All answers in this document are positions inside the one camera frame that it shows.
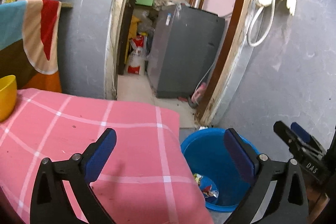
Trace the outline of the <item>trash in bucket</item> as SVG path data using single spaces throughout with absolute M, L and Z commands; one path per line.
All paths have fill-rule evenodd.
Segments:
M 194 173 L 193 176 L 194 176 L 195 182 L 198 184 L 198 187 L 201 190 L 205 199 L 209 199 L 209 198 L 217 199 L 218 198 L 219 196 L 218 187 L 213 182 L 213 180 L 211 180 L 207 176 L 203 176 L 198 173 Z

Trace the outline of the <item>blue plastic bucket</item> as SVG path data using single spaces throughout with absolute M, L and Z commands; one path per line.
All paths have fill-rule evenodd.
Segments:
M 243 151 L 247 145 L 253 155 L 256 147 L 241 136 L 237 141 L 233 129 L 207 128 L 189 135 L 181 150 L 191 172 L 207 176 L 218 187 L 217 199 L 205 199 L 206 208 L 217 213 L 233 212 L 255 182 L 258 163 Z

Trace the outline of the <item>pink checked tablecloth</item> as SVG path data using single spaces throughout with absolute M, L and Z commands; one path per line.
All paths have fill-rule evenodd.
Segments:
M 1 123 L 1 223 L 212 223 L 179 114 L 38 89 Z

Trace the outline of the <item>yellow plastic bowl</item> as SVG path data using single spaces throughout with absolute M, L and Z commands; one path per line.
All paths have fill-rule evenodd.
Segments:
M 6 120 L 13 112 L 17 100 L 17 79 L 15 75 L 1 78 L 0 121 Z

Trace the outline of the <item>grey refrigerator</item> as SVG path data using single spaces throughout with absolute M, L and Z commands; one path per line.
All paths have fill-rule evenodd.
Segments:
M 185 5 L 158 14 L 147 75 L 158 98 L 187 98 L 214 62 L 226 21 Z

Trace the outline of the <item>white red rice sack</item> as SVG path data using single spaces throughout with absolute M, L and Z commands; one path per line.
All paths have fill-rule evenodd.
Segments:
M 128 74 L 145 74 L 145 62 L 147 60 L 147 36 L 145 33 L 137 35 L 129 40 L 130 53 L 126 60 L 125 72 Z

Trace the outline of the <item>blue brown striped cloth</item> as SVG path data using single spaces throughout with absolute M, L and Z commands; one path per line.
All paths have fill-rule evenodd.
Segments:
M 19 89 L 62 91 L 58 67 L 61 7 L 53 0 L 1 5 L 1 77 L 15 75 Z

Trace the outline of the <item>green storage box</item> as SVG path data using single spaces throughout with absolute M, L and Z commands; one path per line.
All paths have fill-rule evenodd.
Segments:
M 136 5 L 152 7 L 154 0 L 135 0 Z

